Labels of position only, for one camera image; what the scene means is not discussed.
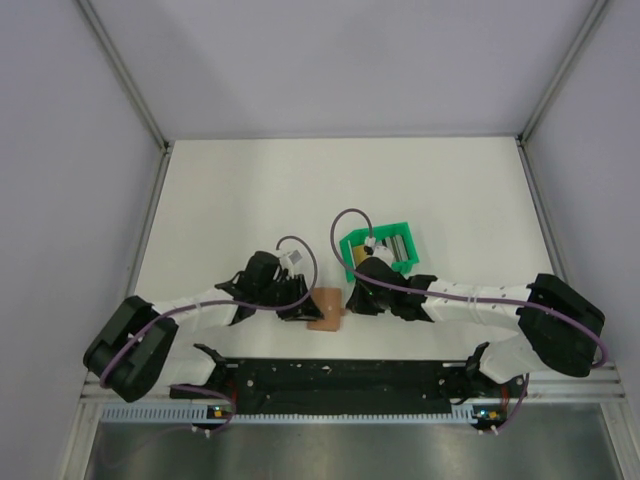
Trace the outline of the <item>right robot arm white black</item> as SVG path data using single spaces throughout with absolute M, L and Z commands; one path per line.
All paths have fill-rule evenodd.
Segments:
M 585 378 L 609 359 L 601 339 L 604 314 L 551 274 L 515 287 L 481 287 L 434 275 L 405 277 L 378 257 L 352 271 L 348 310 L 375 316 L 389 312 L 405 321 L 463 323 L 510 332 L 485 341 L 467 358 L 469 388 L 487 396 L 502 384 L 538 371 Z

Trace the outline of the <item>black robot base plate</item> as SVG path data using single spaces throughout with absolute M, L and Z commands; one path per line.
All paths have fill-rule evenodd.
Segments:
M 424 360 L 228 358 L 204 388 L 241 415 L 440 414 L 470 399 L 517 398 L 524 379 L 495 383 L 465 366 Z

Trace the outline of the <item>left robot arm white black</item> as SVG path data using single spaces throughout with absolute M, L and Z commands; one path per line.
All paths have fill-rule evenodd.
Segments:
M 258 251 L 231 279 L 192 297 L 151 303 L 138 295 L 123 300 L 90 343 L 83 364 L 105 389 L 135 402 L 155 386 L 192 384 L 205 396 L 226 387 L 220 360 L 196 342 L 197 334 L 230 327 L 258 311 L 271 311 L 283 321 L 319 321 L 299 270 L 296 251 Z

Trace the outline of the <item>green plastic card bin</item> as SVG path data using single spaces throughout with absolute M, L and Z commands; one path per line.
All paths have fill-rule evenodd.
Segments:
M 382 246 L 391 252 L 391 267 L 395 272 L 408 274 L 419 263 L 411 229 L 407 222 L 373 227 L 376 247 Z M 364 246 L 369 230 L 353 230 L 339 241 L 339 250 L 346 264 L 355 269 L 366 257 Z

